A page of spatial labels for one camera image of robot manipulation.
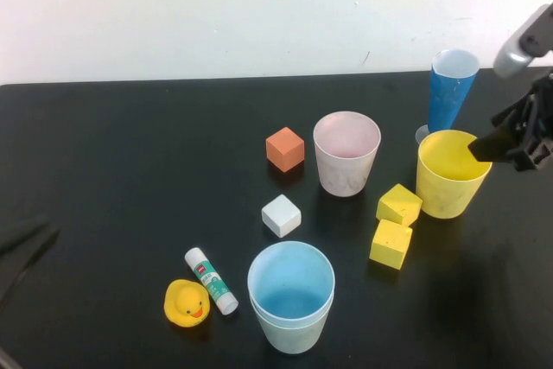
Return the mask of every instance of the white wall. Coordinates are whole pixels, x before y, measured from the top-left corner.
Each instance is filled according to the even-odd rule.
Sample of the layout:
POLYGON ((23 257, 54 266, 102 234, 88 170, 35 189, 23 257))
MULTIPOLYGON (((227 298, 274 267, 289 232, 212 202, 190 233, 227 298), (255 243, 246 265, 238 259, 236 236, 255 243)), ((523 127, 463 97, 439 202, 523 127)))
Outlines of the white wall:
POLYGON ((451 47, 489 67, 551 1, 0 0, 0 84, 417 70, 451 47))

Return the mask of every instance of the glue stick label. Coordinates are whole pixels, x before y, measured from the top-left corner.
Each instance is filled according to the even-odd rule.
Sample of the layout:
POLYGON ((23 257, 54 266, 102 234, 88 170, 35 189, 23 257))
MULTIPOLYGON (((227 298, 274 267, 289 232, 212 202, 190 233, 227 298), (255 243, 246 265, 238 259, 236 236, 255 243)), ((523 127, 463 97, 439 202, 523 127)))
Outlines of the glue stick label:
POLYGON ((221 276, 215 272, 215 269, 209 261, 202 261, 196 268, 194 268, 194 274, 198 277, 207 292, 212 299, 217 302, 219 297, 228 293, 230 290, 226 287, 226 284, 221 280, 221 276))

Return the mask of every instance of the glue stick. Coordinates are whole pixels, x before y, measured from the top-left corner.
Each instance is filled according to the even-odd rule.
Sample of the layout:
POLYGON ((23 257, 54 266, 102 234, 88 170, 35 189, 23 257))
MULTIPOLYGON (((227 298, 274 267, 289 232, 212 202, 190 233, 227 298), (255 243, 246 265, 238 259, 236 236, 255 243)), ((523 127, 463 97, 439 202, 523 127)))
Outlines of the glue stick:
POLYGON ((200 248, 192 248, 184 260, 198 277, 223 315, 229 315, 238 307, 238 300, 221 279, 200 248))

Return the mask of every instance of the yellow cup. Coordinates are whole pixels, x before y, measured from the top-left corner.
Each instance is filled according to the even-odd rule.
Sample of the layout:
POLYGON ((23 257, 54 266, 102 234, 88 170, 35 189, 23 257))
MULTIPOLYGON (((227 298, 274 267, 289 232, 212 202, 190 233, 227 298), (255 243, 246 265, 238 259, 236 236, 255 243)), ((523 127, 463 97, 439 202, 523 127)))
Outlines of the yellow cup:
POLYGON ((461 215, 492 168, 478 162, 468 149, 476 137, 465 131, 441 130, 418 148, 416 194, 422 210, 439 219, 461 215))

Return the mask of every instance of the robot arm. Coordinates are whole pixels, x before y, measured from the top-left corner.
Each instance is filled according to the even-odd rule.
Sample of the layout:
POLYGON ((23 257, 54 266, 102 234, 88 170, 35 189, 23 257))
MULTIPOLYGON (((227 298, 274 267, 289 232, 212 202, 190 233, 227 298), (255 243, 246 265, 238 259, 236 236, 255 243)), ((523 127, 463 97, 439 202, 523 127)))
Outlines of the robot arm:
MULTIPOLYGON (((505 43, 493 63, 507 78, 553 50, 553 4, 544 5, 505 43)), ((481 162, 510 162, 518 171, 541 168, 553 156, 553 70, 492 118, 496 130, 468 148, 481 162)))

